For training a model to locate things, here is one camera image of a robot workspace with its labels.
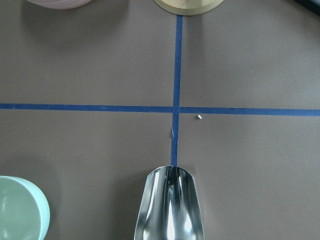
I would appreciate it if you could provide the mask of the steel ice scoop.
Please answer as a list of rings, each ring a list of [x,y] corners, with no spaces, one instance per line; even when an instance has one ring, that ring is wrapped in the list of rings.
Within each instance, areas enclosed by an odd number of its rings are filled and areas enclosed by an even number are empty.
[[[135,240],[203,240],[205,233],[194,177],[167,165],[146,177]]]

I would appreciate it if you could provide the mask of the round wooden stand base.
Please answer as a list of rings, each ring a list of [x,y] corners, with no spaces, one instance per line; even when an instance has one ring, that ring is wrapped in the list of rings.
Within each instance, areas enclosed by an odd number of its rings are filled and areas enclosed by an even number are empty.
[[[224,0],[154,0],[163,10],[180,16],[195,16],[218,7]]]

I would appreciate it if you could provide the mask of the green ceramic bowl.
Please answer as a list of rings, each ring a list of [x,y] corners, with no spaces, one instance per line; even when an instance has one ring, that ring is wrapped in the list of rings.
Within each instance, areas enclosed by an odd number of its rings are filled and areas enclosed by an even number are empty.
[[[50,224],[50,207],[34,183],[15,176],[0,177],[0,238],[43,240]]]

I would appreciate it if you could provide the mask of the pink bowl with ice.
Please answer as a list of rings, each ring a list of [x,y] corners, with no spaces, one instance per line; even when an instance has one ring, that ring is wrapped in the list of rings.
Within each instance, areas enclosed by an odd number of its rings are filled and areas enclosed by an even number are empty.
[[[55,9],[55,10],[68,10],[81,7],[88,4],[92,0],[28,0],[35,5]]]

